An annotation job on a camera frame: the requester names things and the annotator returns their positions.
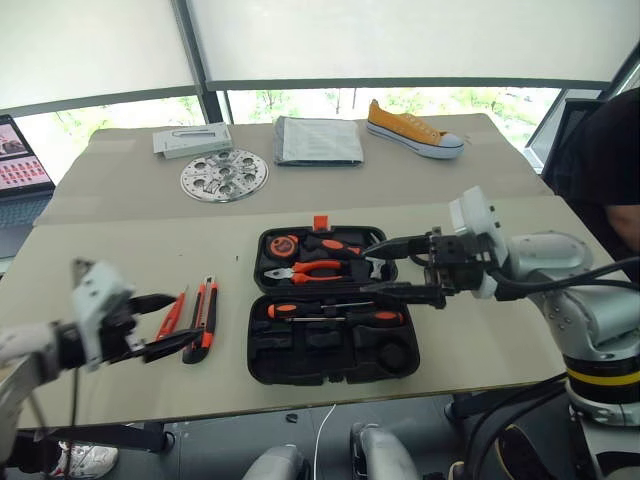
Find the metal plate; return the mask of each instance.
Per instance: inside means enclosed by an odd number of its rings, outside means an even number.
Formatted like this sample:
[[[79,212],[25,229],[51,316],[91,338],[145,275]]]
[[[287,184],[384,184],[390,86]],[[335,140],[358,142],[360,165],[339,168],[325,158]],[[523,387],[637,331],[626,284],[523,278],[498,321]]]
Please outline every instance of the metal plate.
[[[182,170],[180,186],[202,202],[233,202],[260,190],[268,176],[262,158],[236,148],[192,160]]]

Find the person's arm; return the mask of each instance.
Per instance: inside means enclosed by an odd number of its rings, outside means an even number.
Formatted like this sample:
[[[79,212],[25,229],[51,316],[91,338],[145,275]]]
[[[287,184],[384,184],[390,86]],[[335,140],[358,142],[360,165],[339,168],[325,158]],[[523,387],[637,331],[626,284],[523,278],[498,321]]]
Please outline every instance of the person's arm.
[[[634,252],[640,252],[640,205],[609,205],[605,207],[609,223]]]

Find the yellow stripe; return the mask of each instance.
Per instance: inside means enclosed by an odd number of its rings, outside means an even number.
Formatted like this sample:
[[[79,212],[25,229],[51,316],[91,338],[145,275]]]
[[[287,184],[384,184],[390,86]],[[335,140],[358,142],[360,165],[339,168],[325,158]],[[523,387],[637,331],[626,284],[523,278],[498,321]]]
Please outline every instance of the yellow stripe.
[[[640,382],[640,370],[635,373],[620,375],[618,377],[596,377],[595,375],[585,375],[584,373],[576,372],[570,368],[567,368],[567,373],[569,376],[576,380],[580,380],[581,382],[590,383],[592,385],[601,385],[603,387],[621,387]]]

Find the black tool case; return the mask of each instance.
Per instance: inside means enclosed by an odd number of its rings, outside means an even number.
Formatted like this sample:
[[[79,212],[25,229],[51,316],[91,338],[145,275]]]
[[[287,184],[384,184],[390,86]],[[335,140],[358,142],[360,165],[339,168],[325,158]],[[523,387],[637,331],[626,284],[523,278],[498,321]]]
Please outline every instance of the black tool case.
[[[395,280],[397,268],[393,261],[384,263],[380,279],[370,278],[372,265],[362,257],[341,259],[339,274],[349,277],[344,280],[293,284],[290,279],[272,279],[264,275],[269,270],[291,267],[295,262],[341,256],[324,248],[307,248],[307,245],[317,247],[318,240],[337,240],[356,248],[366,248],[385,239],[384,233],[374,227],[322,229],[318,228],[318,222],[314,223],[315,227],[277,228],[260,236],[254,278],[265,295],[251,308],[247,348],[249,371],[261,383],[289,385],[321,385],[325,379],[363,383],[411,375],[420,364],[420,354],[406,304],[360,292],[363,285]],[[287,236],[297,239],[296,254],[287,259],[274,257],[268,246],[275,238]],[[320,269],[307,274],[324,277],[336,275],[336,271]],[[292,302],[312,306],[314,311],[319,305],[327,307],[317,310],[317,314],[300,317],[332,318],[384,310],[399,312],[402,323],[385,326],[386,322],[379,322],[369,326],[331,319],[292,322],[270,318],[270,305]],[[359,302],[373,302],[373,305],[332,307]]]

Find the beige table surface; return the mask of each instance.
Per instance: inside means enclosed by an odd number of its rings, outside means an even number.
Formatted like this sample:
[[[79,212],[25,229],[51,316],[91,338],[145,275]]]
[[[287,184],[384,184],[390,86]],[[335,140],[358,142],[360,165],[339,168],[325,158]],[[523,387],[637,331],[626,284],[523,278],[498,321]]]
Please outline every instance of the beige table surface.
[[[610,258],[560,198],[495,200],[506,235],[556,229],[583,238],[596,265]],[[377,225],[388,236],[441,225],[451,232],[448,206],[402,206],[329,212],[334,225]],[[547,325],[527,300],[498,303],[465,292],[444,310],[410,306],[420,346],[413,375],[368,384],[318,387],[262,385],[246,366],[249,310],[261,293],[253,282],[259,234],[267,228],[308,225],[312,213],[220,216],[163,221],[123,221],[36,227],[0,282],[0,324],[71,318],[70,262],[76,256],[119,267],[138,294],[176,294],[215,272],[220,282],[216,343],[200,364],[183,365],[179,354],[144,365],[130,360],[82,370],[78,424],[126,423],[227,415],[304,405],[467,391],[533,382],[563,370]],[[399,279],[420,282],[421,269],[399,261]],[[165,311],[145,316],[143,338],[152,338]],[[188,315],[181,326],[188,324]],[[37,390],[47,422],[69,421],[70,374]],[[22,427],[34,426],[28,408]]]
[[[153,154],[158,129],[99,130],[62,179],[37,224],[255,215],[447,202],[480,185],[492,198],[550,195],[526,159],[484,114],[428,117],[434,126],[465,141],[455,160],[420,157],[409,149],[369,134],[359,121],[364,165],[276,167],[273,126],[230,127],[234,144],[264,158],[266,185],[231,204],[209,204],[187,197],[179,175],[189,159]]]

